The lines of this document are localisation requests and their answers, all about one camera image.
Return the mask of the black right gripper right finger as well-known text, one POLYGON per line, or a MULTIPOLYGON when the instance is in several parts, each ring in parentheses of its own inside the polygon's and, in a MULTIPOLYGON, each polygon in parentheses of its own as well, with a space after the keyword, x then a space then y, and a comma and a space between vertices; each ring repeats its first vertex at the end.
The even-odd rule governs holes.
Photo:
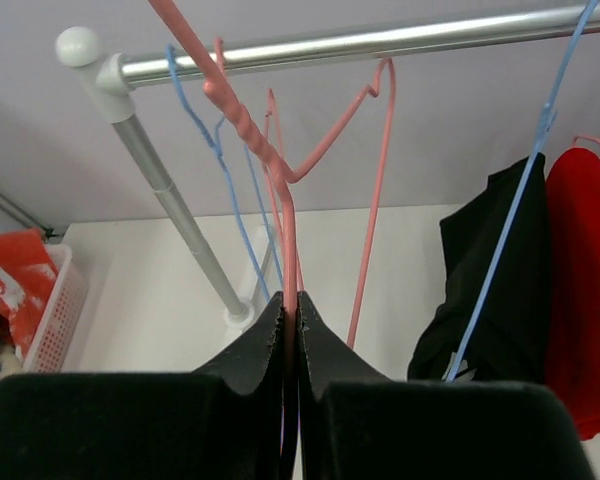
POLYGON ((298 296, 297 362, 307 479, 592 479, 564 406, 518 382, 396 381, 298 296))

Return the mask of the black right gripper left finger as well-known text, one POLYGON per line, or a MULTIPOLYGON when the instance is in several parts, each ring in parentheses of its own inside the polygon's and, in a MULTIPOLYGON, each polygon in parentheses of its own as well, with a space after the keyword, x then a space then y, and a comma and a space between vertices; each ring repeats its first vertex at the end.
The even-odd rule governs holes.
POLYGON ((280 295, 185 373, 20 374, 0 381, 0 479, 277 479, 280 295))

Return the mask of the pink hanger with blue trousers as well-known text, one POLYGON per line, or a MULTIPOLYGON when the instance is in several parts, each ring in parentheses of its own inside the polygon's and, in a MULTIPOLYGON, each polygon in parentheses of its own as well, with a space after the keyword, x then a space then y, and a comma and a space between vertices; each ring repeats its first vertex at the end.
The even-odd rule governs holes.
MULTIPOLYGON (((216 64, 216 57, 212 58, 206 48, 203 46, 198 36, 190 27, 176 4, 172 1, 152 1, 150 3, 154 11, 159 15, 167 28, 171 31, 180 45, 184 47, 187 54, 195 62, 198 69, 204 77, 203 90, 207 98, 222 112, 233 127, 238 136, 244 141, 248 150, 256 155, 270 160, 271 150, 263 138, 265 131, 261 131, 256 122, 252 119, 247 107, 238 99, 235 91, 229 81, 224 80, 216 64)), ((356 111, 362 105, 367 97, 376 98, 380 95, 381 79, 384 72, 388 73, 388 108, 383 132, 383 141, 381 154, 376 174, 374 193, 370 207, 368 226, 366 231, 365 244, 358 277, 356 296, 353 305, 351 320, 346 344, 352 348, 355 345, 356 335, 359 325, 359 316, 364 296, 364 289, 367 279, 368 267, 370 262, 371 250, 376 228, 379 202, 384 179, 384 172, 388 158, 388 150, 391 137, 395 102, 396 102, 396 72, 393 59, 385 57, 381 59, 376 67, 373 81, 364 85, 360 93, 349 105, 341 118, 327 132, 324 138, 318 143, 314 151, 309 154, 306 160, 297 168, 292 169, 286 162, 284 155, 267 140, 283 159, 283 165, 286 166, 285 180, 283 187, 286 186, 289 197, 285 199, 286 205, 283 207, 282 199, 280 203, 280 219, 284 222, 284 235, 286 237, 286 250, 289 254, 290 265, 283 275, 283 305, 285 312, 284 321, 284 352, 285 352, 285 377, 284 377, 284 413, 283 413, 283 437, 281 447, 280 477, 290 479, 293 475, 295 455, 298 437, 298 381, 296 379, 296 332, 298 323, 298 291, 303 285, 302 270, 297 251, 296 236, 296 211, 289 190, 291 184, 302 180, 317 165, 317 163, 326 154, 333 145, 337 137, 342 133, 347 124, 355 115, 356 111)))

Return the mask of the orange white patterned trousers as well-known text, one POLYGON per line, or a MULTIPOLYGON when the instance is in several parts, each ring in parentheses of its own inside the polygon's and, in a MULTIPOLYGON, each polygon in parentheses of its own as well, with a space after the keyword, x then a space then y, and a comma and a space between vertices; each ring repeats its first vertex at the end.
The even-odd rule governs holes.
POLYGON ((0 341, 26 357, 58 269, 35 229, 0 235, 0 341))

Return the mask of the blue wire hanger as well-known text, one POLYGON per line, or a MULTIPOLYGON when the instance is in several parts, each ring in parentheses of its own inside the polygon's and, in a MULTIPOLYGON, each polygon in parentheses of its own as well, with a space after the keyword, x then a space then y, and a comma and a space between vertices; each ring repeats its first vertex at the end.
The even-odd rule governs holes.
MULTIPOLYGON (((256 257, 253 243, 247 233, 246 227, 244 225, 244 221, 242 219, 242 212, 239 207, 234 182, 231 177, 230 170, 224 159, 224 151, 223 151, 222 141, 221 141, 221 129, 226 120, 226 117, 222 116, 218 120, 218 122, 215 124, 213 132, 210 132, 210 130, 205 125, 205 123, 196 114, 194 108, 192 107, 192 105, 190 104, 190 102, 187 99, 187 96, 182 87, 181 80, 179 79, 178 64, 176 61, 176 53, 175 53, 175 48, 172 44, 166 45, 165 58, 166 58, 167 65, 168 65, 169 77, 174 86, 174 89, 175 89, 176 95, 178 97, 178 100, 181 104, 181 107, 188 114, 188 116, 190 117, 190 119, 192 120, 192 122, 194 123, 196 128, 198 129, 199 133, 201 134, 201 136, 204 139, 205 143, 207 144, 208 148, 213 152, 216 162, 217 162, 219 168, 221 169, 222 174, 225 178, 227 192, 228 192, 229 199, 231 202, 232 212, 233 212, 234 218, 236 220, 236 224, 238 226, 240 235, 242 237, 245 249, 246 249, 249 259, 251 261, 252 268, 253 268, 253 271, 256 276, 257 285, 260 287, 260 291, 263 294, 264 299, 267 302, 269 302, 272 294, 269 291, 268 283, 266 280, 265 268, 260 265, 260 263, 256 257)), ((251 159, 251 154, 248 152, 246 144, 243 144, 243 150, 245 153, 245 159, 246 159, 246 162, 248 165, 249 173, 251 175, 252 184, 254 186, 254 190, 256 193, 258 205, 260 208, 260 216, 261 216, 261 220, 263 222, 265 235, 268 240, 268 246, 270 247, 271 253, 273 254, 275 270, 279 277, 279 283, 282 283, 282 268, 281 268, 280 260, 279 260, 278 253, 277 253, 276 241, 274 239, 273 232, 270 228, 267 213, 264 209, 264 202, 262 199, 262 194, 261 194, 258 180, 256 179, 255 169, 253 167, 253 161, 251 159)))

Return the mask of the pink wire hanger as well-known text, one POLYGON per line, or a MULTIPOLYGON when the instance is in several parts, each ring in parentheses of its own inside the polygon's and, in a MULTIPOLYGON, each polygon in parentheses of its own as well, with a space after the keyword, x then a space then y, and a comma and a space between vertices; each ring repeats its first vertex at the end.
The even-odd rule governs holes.
MULTIPOLYGON (((216 64, 223 76, 223 79, 226 80, 227 75, 226 75, 226 71, 225 71, 225 55, 224 55, 224 43, 221 37, 216 37, 216 39, 214 40, 214 50, 215 50, 215 54, 216 54, 216 64)), ((273 114, 272 110, 268 110, 266 115, 265 115, 265 134, 268 135, 268 128, 269 128, 269 117, 273 114)), ((261 160, 261 166, 262 166, 262 170, 263 170, 263 176, 267 182, 267 187, 268 187, 268 192, 269 192, 269 200, 270 200, 270 205, 272 208, 272 215, 274 218, 274 222, 276 225, 276 229, 277 229, 277 234, 278 234, 278 239, 281 241, 281 246, 283 247, 282 250, 282 260, 284 263, 284 267, 285 267, 285 272, 287 272, 287 268, 290 265, 290 260, 289 260, 289 254, 287 253, 286 250, 286 237, 284 235, 284 228, 283 228, 283 224, 284 222, 281 221, 280 219, 280 208, 278 206, 278 200, 281 198, 282 199, 282 204, 283 207, 286 205, 285 203, 285 199, 287 199, 287 197, 289 197, 289 192, 286 186, 282 186, 283 185, 283 180, 286 181, 285 179, 285 172, 286 172, 286 166, 283 165, 283 159, 280 157, 280 155, 278 155, 277 151, 275 150, 275 148, 270 145, 268 143, 267 140, 267 135, 263 134, 263 138, 265 140, 265 143, 268 144, 271 150, 271 159, 270 160, 265 160, 265 157, 258 154, 258 158, 261 160)))

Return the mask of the beige drawstring trousers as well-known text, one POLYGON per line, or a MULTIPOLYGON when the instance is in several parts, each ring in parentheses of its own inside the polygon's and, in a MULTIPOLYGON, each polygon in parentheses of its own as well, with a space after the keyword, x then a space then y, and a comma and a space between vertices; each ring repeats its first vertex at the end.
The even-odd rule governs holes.
POLYGON ((22 362, 11 345, 0 345, 0 379, 22 372, 22 362))

